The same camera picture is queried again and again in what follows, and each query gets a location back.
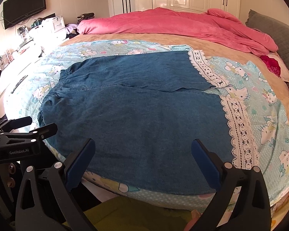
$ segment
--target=television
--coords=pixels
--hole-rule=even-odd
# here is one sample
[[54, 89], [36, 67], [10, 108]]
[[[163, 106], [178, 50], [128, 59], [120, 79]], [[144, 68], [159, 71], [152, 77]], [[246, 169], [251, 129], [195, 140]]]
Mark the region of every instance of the television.
[[46, 0], [6, 0], [3, 2], [4, 28], [13, 27], [46, 9]]

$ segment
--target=hello kitty character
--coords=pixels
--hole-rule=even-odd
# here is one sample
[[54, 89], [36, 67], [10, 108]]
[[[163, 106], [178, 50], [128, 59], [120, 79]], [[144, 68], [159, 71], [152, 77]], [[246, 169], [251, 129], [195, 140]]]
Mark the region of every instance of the hello kitty character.
[[60, 66], [59, 65], [53, 65], [51, 70], [47, 74], [48, 75], [49, 74], [58, 74], [61, 71], [61, 69], [63, 69], [63, 68], [64, 68], [63, 65], [60, 65]]
[[278, 158], [281, 162], [280, 177], [283, 177], [285, 174], [289, 173], [289, 151], [282, 150]]
[[111, 41], [111, 44], [113, 45], [122, 45], [122, 44], [128, 44], [129, 41], [127, 40], [115, 40], [115, 41]]
[[156, 47], [161, 47], [163, 49], [166, 49], [166, 50], [171, 50], [172, 49], [172, 46], [171, 45], [162, 45], [162, 44], [156, 44]]
[[267, 79], [264, 77], [263, 73], [259, 72], [258, 73], [258, 80], [261, 82], [267, 82]]
[[261, 139], [260, 144], [264, 145], [267, 142], [269, 143], [269, 146], [274, 147], [275, 146], [275, 135], [276, 135], [276, 128], [277, 128], [277, 122], [273, 119], [273, 117], [267, 116], [264, 117], [264, 120], [266, 121], [266, 125], [261, 125]]
[[249, 80], [247, 73], [240, 66], [236, 67], [231, 62], [226, 61], [225, 70], [231, 71], [231, 72], [241, 76], [245, 81]]
[[32, 101], [34, 103], [37, 103], [37, 102], [42, 103], [45, 93], [51, 90], [54, 86], [55, 86], [54, 82], [48, 82], [45, 86], [41, 86], [37, 88], [36, 91], [32, 93], [33, 95]]
[[117, 53], [115, 55], [127, 55], [127, 53], [126, 52], [120, 52], [120, 53]]
[[56, 58], [62, 58], [62, 57], [64, 57], [64, 54], [57, 54], [56, 55]]
[[127, 192], [135, 192], [139, 191], [140, 189], [137, 187], [128, 186], [124, 183], [119, 183], [104, 177], [101, 177], [92, 172], [85, 172], [84, 178], [98, 186], [101, 186], [107, 190], [110, 190], [114, 193], [126, 195]]
[[34, 129], [37, 129], [38, 127], [39, 127], [39, 125], [36, 122], [32, 122], [31, 125], [30, 125], [30, 131], [34, 130]]
[[138, 54], [146, 54], [146, 52], [143, 49], [132, 49], [129, 52], [127, 52], [127, 55], [138, 55]]
[[266, 99], [266, 101], [269, 103], [269, 105], [272, 105], [277, 102], [277, 97], [273, 91], [273, 89], [269, 89], [266, 91], [263, 90], [262, 96]]
[[94, 51], [94, 50], [86, 50], [86, 51], [81, 51], [81, 52], [78, 52], [80, 54], [80, 56], [93, 56], [93, 55], [96, 55], [97, 52]]
[[207, 56], [207, 57], [206, 57], [206, 60], [207, 60], [207, 61], [214, 61], [214, 57], [213, 57], [213, 56]]
[[250, 97], [246, 87], [237, 89], [235, 86], [229, 84], [228, 86], [224, 87], [224, 89], [228, 93], [226, 95], [227, 98], [233, 98], [240, 101], [244, 101]]

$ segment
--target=metal bolt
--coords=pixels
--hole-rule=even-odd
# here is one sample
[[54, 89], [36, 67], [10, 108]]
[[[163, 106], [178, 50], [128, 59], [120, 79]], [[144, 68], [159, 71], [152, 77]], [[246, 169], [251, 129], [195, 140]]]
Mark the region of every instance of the metal bolt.
[[8, 178], [7, 179], [8, 187], [15, 187], [15, 181], [13, 178]]
[[232, 164], [230, 162], [226, 162], [224, 166], [225, 168], [232, 168]]
[[254, 167], [254, 171], [258, 173], [258, 172], [260, 172], [260, 168], [257, 167], [257, 166], [255, 166], [255, 167]]
[[29, 166], [29, 167], [27, 167], [27, 169], [26, 169], [27, 172], [31, 172], [32, 170], [33, 170], [33, 167], [32, 167], [32, 166]]
[[8, 172], [9, 172], [11, 175], [15, 174], [15, 172], [16, 172], [16, 167], [15, 167], [15, 165], [14, 165], [13, 163], [10, 163], [10, 164], [8, 165]]
[[61, 168], [62, 167], [62, 163], [58, 161], [58, 162], [55, 163], [54, 166], [55, 166], [55, 168]]

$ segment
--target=folded clothes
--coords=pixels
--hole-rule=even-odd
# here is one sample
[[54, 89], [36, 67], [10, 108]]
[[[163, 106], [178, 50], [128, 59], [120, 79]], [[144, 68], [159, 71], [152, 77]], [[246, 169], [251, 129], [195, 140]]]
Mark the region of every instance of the folded clothes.
[[94, 18], [94, 13], [85, 13], [77, 17], [77, 23], [79, 24], [82, 20], [89, 20]]
[[73, 30], [76, 30], [77, 31], [77, 24], [66, 24], [65, 25], [65, 31], [66, 31], [66, 34], [71, 34], [73, 32]]

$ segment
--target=red cloth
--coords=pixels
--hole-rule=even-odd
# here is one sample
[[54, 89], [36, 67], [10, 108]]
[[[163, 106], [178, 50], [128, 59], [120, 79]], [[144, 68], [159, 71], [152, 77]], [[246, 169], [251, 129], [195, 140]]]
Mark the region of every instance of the red cloth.
[[267, 65], [267, 68], [277, 75], [279, 78], [281, 77], [281, 67], [278, 64], [278, 61], [274, 58], [270, 58], [266, 55], [260, 56], [260, 59]]
[[257, 56], [276, 52], [277, 45], [264, 33], [238, 23], [237, 18], [220, 9], [205, 14], [155, 8], [120, 14], [111, 18], [83, 20], [80, 34], [161, 33], [196, 37]]

